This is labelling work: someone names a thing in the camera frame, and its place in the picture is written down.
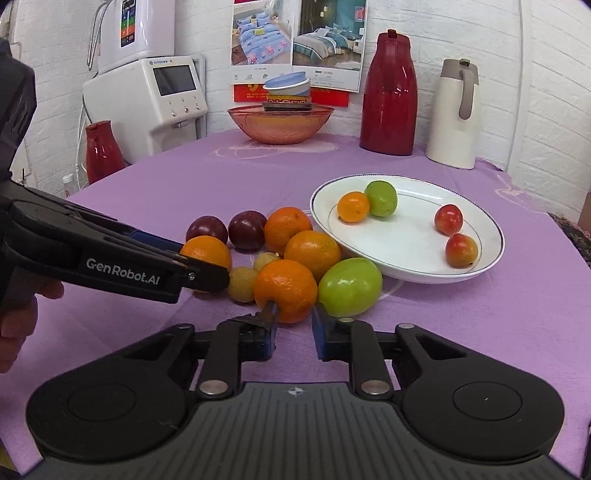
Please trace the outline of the person's left hand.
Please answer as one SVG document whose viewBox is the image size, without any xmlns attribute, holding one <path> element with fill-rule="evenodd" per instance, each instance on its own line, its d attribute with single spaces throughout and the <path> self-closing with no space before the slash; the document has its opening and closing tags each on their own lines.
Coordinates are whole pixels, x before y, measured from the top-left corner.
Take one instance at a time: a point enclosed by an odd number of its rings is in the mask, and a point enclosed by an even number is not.
<svg viewBox="0 0 591 480">
<path fill-rule="evenodd" d="M 22 349 L 24 342 L 35 330 L 38 319 L 37 296 L 60 299 L 64 285 L 57 280 L 48 281 L 24 306 L 1 311 L 0 372 L 7 373 Z"/>
</svg>

